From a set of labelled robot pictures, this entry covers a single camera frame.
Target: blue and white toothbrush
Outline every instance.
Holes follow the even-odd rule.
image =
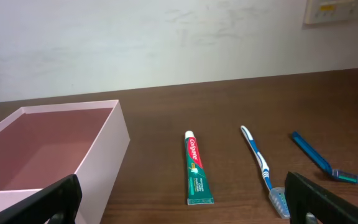
[[[288,211],[287,201],[285,200],[284,188],[283,187],[273,188],[269,178],[269,167],[264,157],[261,155],[258,148],[256,147],[254,138],[252,137],[251,133],[248,131],[248,129],[245,126],[241,126],[241,131],[244,137],[247,139],[252,149],[252,152],[254,153],[256,160],[258,161],[260,170],[262,171],[262,177],[269,191],[268,197],[270,201],[272,202],[274,208],[281,216],[281,218],[290,218],[290,212]]]

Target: green and red toothpaste tube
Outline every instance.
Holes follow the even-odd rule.
[[[188,205],[200,205],[214,203],[214,198],[209,190],[200,153],[198,152],[197,140],[192,131],[185,133],[185,147],[187,159],[187,174],[189,181]]]

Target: power outlet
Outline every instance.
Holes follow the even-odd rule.
[[[358,0],[308,0],[305,24],[358,18]]]

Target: white cap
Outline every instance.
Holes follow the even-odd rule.
[[[187,132],[185,133],[185,139],[186,139],[186,138],[190,138],[190,137],[194,137],[194,133],[193,133],[192,131],[187,131]]]

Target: toothbrush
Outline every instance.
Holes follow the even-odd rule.
[[[272,202],[274,208],[281,216],[281,218],[290,218],[290,212],[288,211],[287,201],[285,200],[284,188],[283,187],[275,187],[273,188],[272,183],[270,182],[269,177],[269,167],[264,159],[264,157],[259,152],[254,138],[251,133],[245,126],[241,126],[241,131],[244,137],[247,139],[249,146],[254,153],[256,160],[258,161],[260,170],[262,171],[262,177],[265,181],[266,187],[268,188],[269,194],[268,197]]]
[[[352,184],[358,183],[358,176],[339,169],[332,169],[329,163],[318,152],[313,149],[296,131],[292,133],[293,140],[300,146],[300,148],[328,175],[333,179],[349,182]]]

